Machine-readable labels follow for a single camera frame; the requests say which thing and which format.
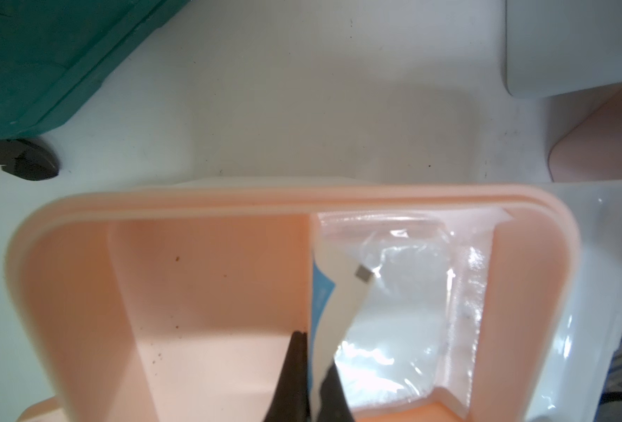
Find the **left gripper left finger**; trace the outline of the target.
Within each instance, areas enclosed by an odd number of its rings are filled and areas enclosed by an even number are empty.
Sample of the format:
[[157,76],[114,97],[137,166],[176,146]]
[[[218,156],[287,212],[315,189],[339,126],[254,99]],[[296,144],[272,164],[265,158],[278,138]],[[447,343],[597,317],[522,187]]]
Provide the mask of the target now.
[[307,334],[294,332],[264,422],[306,422],[309,415]]

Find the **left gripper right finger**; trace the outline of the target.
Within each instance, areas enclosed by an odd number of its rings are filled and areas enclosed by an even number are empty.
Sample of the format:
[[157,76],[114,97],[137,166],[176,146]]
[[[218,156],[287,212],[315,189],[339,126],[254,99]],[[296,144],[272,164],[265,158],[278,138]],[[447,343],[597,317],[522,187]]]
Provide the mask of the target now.
[[320,387],[320,410],[318,422],[354,422],[346,402],[337,366],[332,363]]

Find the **pink tray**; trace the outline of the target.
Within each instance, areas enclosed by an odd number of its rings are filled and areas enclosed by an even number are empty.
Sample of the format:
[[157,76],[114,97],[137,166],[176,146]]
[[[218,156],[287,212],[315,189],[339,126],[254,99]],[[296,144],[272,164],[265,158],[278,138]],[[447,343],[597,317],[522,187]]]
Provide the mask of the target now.
[[499,207],[469,413],[520,421],[580,253],[574,216],[530,186],[181,187],[73,196],[17,229],[7,287],[56,399],[26,420],[262,421],[311,317],[317,214]]

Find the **pink first aid box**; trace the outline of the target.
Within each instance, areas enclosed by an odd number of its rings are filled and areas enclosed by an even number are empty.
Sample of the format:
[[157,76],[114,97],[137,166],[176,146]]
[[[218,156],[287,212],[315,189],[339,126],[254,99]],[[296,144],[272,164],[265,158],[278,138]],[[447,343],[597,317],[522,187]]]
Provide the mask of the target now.
[[622,180],[622,89],[551,149],[559,183]]

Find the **blue box orange trim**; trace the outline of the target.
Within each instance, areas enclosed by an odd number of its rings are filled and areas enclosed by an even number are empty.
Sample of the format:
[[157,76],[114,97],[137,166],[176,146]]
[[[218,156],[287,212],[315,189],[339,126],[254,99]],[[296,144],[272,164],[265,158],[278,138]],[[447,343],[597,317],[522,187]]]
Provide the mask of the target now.
[[622,83],[622,1],[509,1],[505,30],[516,98]]

